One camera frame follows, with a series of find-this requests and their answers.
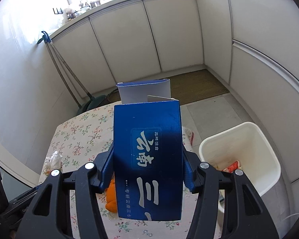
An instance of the metal bolt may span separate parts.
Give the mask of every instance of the metal bolt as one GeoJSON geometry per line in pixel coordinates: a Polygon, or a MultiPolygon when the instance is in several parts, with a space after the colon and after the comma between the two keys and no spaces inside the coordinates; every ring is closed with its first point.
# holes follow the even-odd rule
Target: metal bolt
{"type": "Polygon", "coordinates": [[[208,163],[206,163],[206,162],[201,162],[201,164],[199,165],[201,168],[203,168],[203,169],[207,169],[207,168],[209,168],[209,164],[208,163]]]}
{"type": "Polygon", "coordinates": [[[92,169],[94,167],[94,163],[87,163],[85,164],[85,169],[92,169]]]}
{"type": "Polygon", "coordinates": [[[241,169],[236,169],[235,173],[239,176],[242,176],[244,174],[244,172],[241,169]]]}
{"type": "Polygon", "coordinates": [[[58,176],[60,174],[60,171],[59,170],[53,170],[52,172],[51,172],[51,175],[52,176],[58,176]]]}

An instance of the table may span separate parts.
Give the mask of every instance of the table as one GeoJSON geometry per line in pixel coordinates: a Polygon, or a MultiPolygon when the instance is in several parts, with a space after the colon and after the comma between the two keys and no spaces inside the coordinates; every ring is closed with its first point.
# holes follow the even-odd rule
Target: table
{"type": "MultiPolygon", "coordinates": [[[[113,142],[113,115],[115,102],[78,115],[59,125],[54,133],[47,156],[54,151],[62,155],[62,171],[77,170],[83,164],[91,162],[100,152],[106,151],[113,142]]],[[[183,144],[188,151],[192,151],[194,133],[182,127],[183,144]]],[[[46,175],[40,175],[39,184],[44,182],[46,175]]],[[[97,194],[97,201],[102,220],[110,239],[184,239],[186,238],[193,218],[197,194],[191,194],[183,186],[182,218],[179,221],[139,221],[119,218],[105,208],[105,193],[97,194]]],[[[74,238],[80,238],[77,225],[75,191],[70,191],[71,223],[74,238]]],[[[219,238],[221,232],[216,225],[214,238],[219,238]]]]}

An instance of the trash can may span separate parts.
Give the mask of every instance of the trash can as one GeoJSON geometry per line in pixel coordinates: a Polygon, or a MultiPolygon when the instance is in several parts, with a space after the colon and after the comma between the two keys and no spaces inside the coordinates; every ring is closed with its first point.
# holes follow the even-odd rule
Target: trash can
{"type": "MultiPolygon", "coordinates": [[[[199,146],[199,158],[218,170],[235,161],[250,179],[260,196],[279,180],[281,167],[267,138],[260,128],[245,122],[206,138],[199,146]]],[[[223,204],[218,204],[224,212],[223,204]]]]}

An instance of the wall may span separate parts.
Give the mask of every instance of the wall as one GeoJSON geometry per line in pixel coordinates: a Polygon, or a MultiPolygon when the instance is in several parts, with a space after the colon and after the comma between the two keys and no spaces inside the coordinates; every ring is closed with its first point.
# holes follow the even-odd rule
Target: wall
{"type": "Polygon", "coordinates": [[[52,8],[66,2],[0,2],[0,143],[37,173],[56,127],[77,111],[45,45],[36,44],[41,30],[61,26],[52,8]]]}

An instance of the floral pattern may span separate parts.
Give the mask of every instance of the floral pattern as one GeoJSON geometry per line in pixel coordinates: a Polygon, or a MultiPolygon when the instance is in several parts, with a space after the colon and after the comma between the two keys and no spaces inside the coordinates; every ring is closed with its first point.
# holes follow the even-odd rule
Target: floral pattern
{"type": "MultiPolygon", "coordinates": [[[[59,125],[50,143],[47,153],[51,157],[55,150],[62,154],[63,172],[77,170],[83,164],[93,161],[96,155],[109,149],[113,142],[113,114],[115,102],[102,106],[59,125]]],[[[183,127],[183,144],[192,151],[193,132],[183,127]]],[[[42,172],[39,183],[44,182],[46,175],[42,172]]],[[[100,214],[108,235],[113,239],[184,239],[186,238],[193,218],[197,194],[191,194],[184,186],[183,211],[180,221],[141,221],[119,218],[116,213],[105,208],[106,194],[96,194],[100,214]]],[[[71,224],[74,238],[80,238],[77,224],[75,191],[70,191],[71,224]]],[[[215,237],[221,235],[216,227],[215,237]]]]}

